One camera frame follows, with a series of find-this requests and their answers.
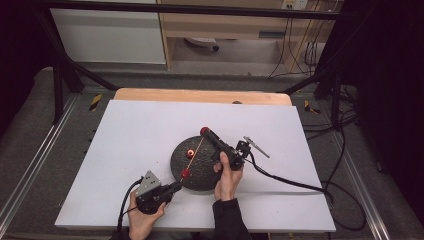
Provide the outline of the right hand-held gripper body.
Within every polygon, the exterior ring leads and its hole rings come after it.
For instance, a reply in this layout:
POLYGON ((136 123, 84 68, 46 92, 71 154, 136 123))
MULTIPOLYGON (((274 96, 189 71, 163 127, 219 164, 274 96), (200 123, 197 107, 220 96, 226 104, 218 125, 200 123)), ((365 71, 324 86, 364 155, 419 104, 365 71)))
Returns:
POLYGON ((239 170, 245 162, 247 156, 251 153, 251 148, 254 147, 265 157, 269 158, 270 155, 261 149, 250 137, 244 136, 240 140, 236 147, 232 147, 222 140, 218 141, 218 147, 220 152, 225 152, 228 159, 230 168, 232 170, 239 170))

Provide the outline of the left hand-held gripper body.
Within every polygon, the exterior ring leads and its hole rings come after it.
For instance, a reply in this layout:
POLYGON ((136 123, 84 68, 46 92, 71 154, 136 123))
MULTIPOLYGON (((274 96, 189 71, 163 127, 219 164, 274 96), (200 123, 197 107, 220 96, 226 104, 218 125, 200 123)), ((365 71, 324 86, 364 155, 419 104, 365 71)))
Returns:
POLYGON ((155 214, 161 204, 169 203, 172 197, 172 187, 163 185, 151 171, 147 171, 136 190, 137 208, 144 214, 155 214))

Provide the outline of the thin wooden skewer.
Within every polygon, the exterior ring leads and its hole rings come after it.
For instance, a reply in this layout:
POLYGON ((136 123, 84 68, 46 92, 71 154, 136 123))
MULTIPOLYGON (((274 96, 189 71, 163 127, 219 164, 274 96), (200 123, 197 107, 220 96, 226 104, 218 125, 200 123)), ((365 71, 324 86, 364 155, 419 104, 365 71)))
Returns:
MULTIPOLYGON (((203 144, 203 141, 204 141, 204 138, 203 138, 203 137, 192 137, 192 138, 191 138, 191 146, 190 146, 190 148, 187 148, 187 149, 186 149, 186 151, 185 151, 184 168, 181 170, 181 172, 182 172, 184 169, 189 169, 189 170, 190 170, 190 167, 193 165, 194 160, 195 160, 195 159, 196 159, 196 157, 198 156, 198 152, 199 152, 199 149, 201 148, 201 146, 202 146, 202 144, 203 144), (187 151, 188 151, 189 149, 192 149, 192 150, 194 150, 194 151, 195 151, 195 154, 194 154, 193 158, 191 158, 191 159, 187 158, 187 156, 186 156, 187 151)), ((181 178, 181 172, 180 172, 180 181, 184 181, 184 180, 186 180, 187 178, 186 178, 186 179, 182 179, 182 178, 181 178)))

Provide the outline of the black round plate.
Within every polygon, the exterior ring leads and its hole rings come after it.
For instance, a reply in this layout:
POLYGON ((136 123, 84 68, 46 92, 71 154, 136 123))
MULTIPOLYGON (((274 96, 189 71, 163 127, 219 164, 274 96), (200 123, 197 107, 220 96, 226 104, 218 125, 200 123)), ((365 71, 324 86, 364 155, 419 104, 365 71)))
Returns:
MULTIPOLYGON (((180 180, 180 172, 184 168, 185 151, 191 146, 191 138, 182 141, 173 151, 170 159, 171 172, 176 180, 180 180)), ((213 169, 217 161, 210 158, 210 154, 205 149, 206 141, 203 141, 199 149, 198 156, 190 167, 191 176, 182 181, 182 185, 189 190, 205 192, 212 191, 221 173, 216 173, 213 169)))

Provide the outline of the person's right hand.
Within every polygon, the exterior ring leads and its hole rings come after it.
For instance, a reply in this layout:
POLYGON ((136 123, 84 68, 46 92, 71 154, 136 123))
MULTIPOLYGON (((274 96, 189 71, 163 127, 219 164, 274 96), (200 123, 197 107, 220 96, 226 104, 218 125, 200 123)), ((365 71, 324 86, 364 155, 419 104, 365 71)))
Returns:
POLYGON ((225 152, 220 153, 220 162, 215 164, 213 169, 216 173, 221 172, 221 177, 214 190, 215 199, 221 201, 233 200, 237 186, 243 177, 243 169, 232 170, 225 152))

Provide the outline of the person's left hand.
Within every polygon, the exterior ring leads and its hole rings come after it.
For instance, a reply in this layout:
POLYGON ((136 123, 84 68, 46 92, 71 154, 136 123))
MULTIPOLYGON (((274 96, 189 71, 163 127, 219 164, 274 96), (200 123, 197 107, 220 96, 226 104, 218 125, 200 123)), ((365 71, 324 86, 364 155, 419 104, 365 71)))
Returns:
POLYGON ((131 240, 146 240, 152 231, 156 221, 165 213, 165 203, 162 203, 158 210, 152 214, 144 214, 138 210, 136 195, 130 194, 130 204, 128 207, 129 237, 131 240))

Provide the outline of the wooden table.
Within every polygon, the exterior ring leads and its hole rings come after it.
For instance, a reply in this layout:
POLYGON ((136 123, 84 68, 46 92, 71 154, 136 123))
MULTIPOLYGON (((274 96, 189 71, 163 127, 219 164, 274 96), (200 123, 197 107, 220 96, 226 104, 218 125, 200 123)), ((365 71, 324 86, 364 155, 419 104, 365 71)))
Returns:
POLYGON ((115 100, 203 102, 291 106, 286 94, 256 91, 209 91, 184 89, 122 88, 116 91, 115 100))

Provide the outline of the white chair base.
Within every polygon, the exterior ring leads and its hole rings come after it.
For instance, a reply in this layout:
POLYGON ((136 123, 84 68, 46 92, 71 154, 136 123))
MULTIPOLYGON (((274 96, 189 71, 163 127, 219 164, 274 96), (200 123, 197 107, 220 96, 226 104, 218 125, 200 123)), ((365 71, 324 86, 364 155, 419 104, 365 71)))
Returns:
POLYGON ((214 51, 219 50, 219 46, 214 38, 186 38, 186 41, 197 46, 211 48, 214 51))

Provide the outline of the wooden cabinet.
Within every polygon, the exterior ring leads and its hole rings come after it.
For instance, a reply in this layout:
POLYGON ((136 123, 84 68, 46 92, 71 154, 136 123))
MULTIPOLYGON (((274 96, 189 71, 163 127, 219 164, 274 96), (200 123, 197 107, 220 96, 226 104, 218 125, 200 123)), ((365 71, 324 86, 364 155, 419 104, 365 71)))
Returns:
MULTIPOLYGON (((157 0, 159 4, 282 8, 283 0, 157 0)), ((332 5, 326 0, 308 0, 304 10, 325 11, 332 5)), ((170 38, 218 38, 274 40, 283 53, 286 70, 300 69, 301 54, 309 43, 325 43, 334 26, 332 20, 278 19, 268 17, 216 16, 196 14, 159 15, 162 33, 170 38)))

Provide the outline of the white cabinet panel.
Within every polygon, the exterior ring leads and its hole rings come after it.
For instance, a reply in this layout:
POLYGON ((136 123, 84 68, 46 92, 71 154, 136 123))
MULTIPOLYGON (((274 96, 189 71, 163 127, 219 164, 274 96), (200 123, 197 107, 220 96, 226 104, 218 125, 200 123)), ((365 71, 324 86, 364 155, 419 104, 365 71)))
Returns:
POLYGON ((67 54, 78 62, 166 62, 153 13, 52 9, 67 54))

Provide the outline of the black curtain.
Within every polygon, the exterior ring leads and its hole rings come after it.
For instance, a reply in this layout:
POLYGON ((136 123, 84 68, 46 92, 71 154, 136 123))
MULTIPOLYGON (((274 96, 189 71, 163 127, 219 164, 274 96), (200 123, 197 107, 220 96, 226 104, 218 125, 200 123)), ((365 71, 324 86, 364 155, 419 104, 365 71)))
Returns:
POLYGON ((363 38, 343 72, 359 93, 361 120, 379 160, 424 225, 424 0, 344 0, 332 38, 363 38))
POLYGON ((29 96, 35 75, 51 65, 29 0, 0 0, 0 137, 29 96))

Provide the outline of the aluminium floor rail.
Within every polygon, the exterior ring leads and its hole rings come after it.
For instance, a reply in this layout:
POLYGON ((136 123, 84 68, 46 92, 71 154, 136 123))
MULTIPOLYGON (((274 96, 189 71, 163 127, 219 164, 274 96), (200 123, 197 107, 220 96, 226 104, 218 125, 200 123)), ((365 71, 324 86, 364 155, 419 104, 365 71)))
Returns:
POLYGON ((16 212, 22 204, 26 194, 28 193, 34 179, 38 175, 41 167, 47 159, 52 147, 54 146, 58 136, 60 135, 63 127, 65 126, 69 116, 71 115, 77 100, 80 98, 79 94, 72 94, 64 108, 63 114, 58 121, 52 125, 48 134, 44 138, 41 146, 33 156, 29 166, 20 178, 14 191, 6 201, 5 206, 0 211, 0 239, 5 235, 10 223, 12 222, 16 212))
POLYGON ((342 134, 340 132, 334 132, 332 136, 338 150, 341 152, 343 168, 353 187, 355 196, 364 209, 367 223, 374 239, 391 240, 386 225, 377 210, 376 204, 374 203, 365 182, 354 164, 353 158, 347 148, 346 142, 343 140, 342 134))

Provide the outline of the black metal frame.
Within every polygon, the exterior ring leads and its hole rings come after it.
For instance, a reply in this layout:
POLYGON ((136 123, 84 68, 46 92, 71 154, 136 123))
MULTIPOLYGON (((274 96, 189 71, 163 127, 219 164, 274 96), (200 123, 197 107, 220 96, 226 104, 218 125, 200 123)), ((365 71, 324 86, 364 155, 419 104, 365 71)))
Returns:
POLYGON ((166 13, 166 14, 196 14, 196 15, 223 15, 243 17, 268 17, 268 18, 291 18, 291 19, 317 19, 317 20, 351 20, 355 19, 354 13, 317 12, 304 10, 273 10, 264 8, 224 7, 224 6, 199 6, 199 5, 176 5, 176 4, 149 4, 149 3, 125 3, 125 2, 101 2, 101 1, 77 1, 77 0, 35 0, 30 2, 32 10, 49 39, 51 49, 54 51, 57 65, 54 67, 54 92, 55 92, 55 121, 63 114, 63 102, 61 97, 61 80, 64 80, 72 92, 81 92, 84 85, 77 72, 85 75, 92 81, 108 90, 116 91, 118 86, 109 83, 86 68, 77 64, 68 56, 55 31, 55 26, 46 20, 45 13, 50 9, 94 10, 115 12, 142 12, 142 13, 166 13))

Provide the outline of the white wall socket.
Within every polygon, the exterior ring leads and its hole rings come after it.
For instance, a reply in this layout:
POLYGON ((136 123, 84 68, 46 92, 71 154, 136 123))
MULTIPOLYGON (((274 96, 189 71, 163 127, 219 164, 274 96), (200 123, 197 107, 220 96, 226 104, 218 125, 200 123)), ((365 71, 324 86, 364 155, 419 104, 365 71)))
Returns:
POLYGON ((304 10, 308 0, 283 0, 282 8, 288 10, 304 10))

